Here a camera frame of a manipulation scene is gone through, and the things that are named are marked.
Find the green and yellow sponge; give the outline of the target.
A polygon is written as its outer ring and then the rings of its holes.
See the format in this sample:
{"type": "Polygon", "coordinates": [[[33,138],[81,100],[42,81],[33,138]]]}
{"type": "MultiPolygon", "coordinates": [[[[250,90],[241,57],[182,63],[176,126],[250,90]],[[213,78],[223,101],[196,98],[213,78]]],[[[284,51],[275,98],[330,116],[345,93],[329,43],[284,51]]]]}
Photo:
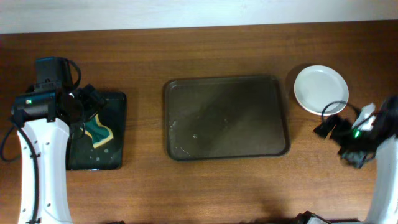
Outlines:
{"type": "Polygon", "coordinates": [[[85,136],[91,139],[94,149],[104,146],[114,139],[112,130],[101,123],[98,114],[94,118],[83,123],[80,129],[85,136]]]}

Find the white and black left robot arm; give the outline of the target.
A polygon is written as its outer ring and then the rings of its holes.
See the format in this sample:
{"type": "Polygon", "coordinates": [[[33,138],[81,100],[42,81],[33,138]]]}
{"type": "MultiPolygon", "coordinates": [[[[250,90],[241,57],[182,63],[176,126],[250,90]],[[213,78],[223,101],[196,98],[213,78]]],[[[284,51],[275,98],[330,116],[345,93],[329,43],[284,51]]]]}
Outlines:
{"type": "Polygon", "coordinates": [[[72,223],[67,199],[67,148],[72,111],[87,121],[106,104],[92,86],[18,96],[11,123],[21,145],[22,187],[19,223],[72,223]]]}

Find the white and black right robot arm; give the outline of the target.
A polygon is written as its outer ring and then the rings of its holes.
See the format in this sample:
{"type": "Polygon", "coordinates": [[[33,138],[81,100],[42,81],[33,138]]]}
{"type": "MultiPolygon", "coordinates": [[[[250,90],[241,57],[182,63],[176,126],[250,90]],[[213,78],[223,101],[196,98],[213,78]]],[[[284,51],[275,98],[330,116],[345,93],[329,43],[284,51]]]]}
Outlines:
{"type": "Polygon", "coordinates": [[[365,106],[348,131],[355,141],[342,158],[355,167],[376,160],[376,183],[364,223],[397,223],[397,96],[384,100],[379,111],[365,106]]]}

